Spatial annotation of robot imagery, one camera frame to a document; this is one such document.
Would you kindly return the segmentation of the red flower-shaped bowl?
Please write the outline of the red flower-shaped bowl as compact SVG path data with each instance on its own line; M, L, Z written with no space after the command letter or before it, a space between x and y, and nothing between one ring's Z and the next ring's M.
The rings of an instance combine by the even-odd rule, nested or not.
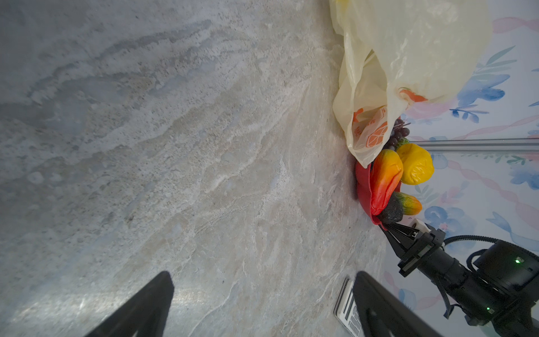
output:
M378 220L377 216L371 214L371 187L370 187L370 175L372 170L372 164L369 164L366 168L363 167L359 162L355 164L355 178L357 181L357 199L359 200L360 205L367 214L367 216L372 220L375 225L382 226L382 223ZM401 181L395 189L394 192L399 192Z

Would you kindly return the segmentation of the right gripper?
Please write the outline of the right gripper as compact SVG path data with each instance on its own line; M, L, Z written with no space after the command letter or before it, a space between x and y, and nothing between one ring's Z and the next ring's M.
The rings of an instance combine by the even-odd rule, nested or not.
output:
M449 295L466 290L467 269L442 249L445 234L439 230L421 233L401 224L381 226L394 253L400 258L399 273L403 277L419 270Z

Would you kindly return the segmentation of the yellow plastic bag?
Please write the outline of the yellow plastic bag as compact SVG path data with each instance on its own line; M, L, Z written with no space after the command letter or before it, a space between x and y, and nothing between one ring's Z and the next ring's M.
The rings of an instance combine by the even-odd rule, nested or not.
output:
M345 47L334 115L362 166L407 109L456 96L492 33L485 1L332 1L330 10Z

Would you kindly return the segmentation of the white calculator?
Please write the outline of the white calculator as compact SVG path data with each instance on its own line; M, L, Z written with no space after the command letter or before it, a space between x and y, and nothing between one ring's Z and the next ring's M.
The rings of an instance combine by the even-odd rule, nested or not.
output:
M361 337L364 334L352 288L352 280L349 277L345 278L334 307L334 315L352 336Z

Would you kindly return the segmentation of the red yellow mango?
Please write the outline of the red yellow mango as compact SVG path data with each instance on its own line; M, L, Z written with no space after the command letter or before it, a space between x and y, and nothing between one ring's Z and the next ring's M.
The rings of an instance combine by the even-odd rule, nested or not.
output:
M382 150L372 164L370 175L371 214L379 215L403 176L404 165L394 150Z

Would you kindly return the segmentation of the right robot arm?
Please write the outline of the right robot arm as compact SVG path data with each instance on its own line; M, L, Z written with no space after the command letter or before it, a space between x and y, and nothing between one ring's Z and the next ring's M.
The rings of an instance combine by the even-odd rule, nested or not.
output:
M446 237L425 225L420 229L383 224L383 232L399 257L399 272L419 270L438 289L445 317L460 308L470 326L491 323L499 336L537 336L531 312L538 302L538 256L510 242L479 235ZM445 249L464 241L490 247L470 254L465 264Z

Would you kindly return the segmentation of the yellow lemon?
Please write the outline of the yellow lemon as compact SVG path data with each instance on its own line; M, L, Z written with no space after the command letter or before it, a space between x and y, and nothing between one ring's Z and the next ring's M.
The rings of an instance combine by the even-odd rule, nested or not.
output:
M403 164L401 182L407 185L419 185L428 181L435 167L430 153L414 143L408 143L397 149Z

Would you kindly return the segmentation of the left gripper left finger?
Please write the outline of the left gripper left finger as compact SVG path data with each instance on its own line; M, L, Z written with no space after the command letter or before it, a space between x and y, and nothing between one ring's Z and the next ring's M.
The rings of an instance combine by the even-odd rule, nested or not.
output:
M162 271L89 336L162 336L174 294L171 275Z

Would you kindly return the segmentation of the purple grape bunch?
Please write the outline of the purple grape bunch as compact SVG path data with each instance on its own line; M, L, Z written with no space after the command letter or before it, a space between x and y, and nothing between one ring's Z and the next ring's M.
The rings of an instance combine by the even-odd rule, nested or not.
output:
M397 119L390 133L390 138L384 145L383 149L397 150L400 146L407 144L407 137L410 134L408 125L409 123L406 123L401 118Z

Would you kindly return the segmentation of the dark avocado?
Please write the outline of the dark avocado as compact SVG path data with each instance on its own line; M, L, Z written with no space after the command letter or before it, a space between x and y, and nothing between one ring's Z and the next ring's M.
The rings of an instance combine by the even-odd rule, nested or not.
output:
M399 200L397 193L394 192L389 202L379 215L377 215L378 220L383 224L395 224L400 222L404 217L404 207Z

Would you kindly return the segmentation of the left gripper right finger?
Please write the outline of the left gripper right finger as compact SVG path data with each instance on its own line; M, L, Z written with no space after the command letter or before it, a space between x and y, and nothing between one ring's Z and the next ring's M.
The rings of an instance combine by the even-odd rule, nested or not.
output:
M441 336L369 273L357 273L352 291L365 336Z

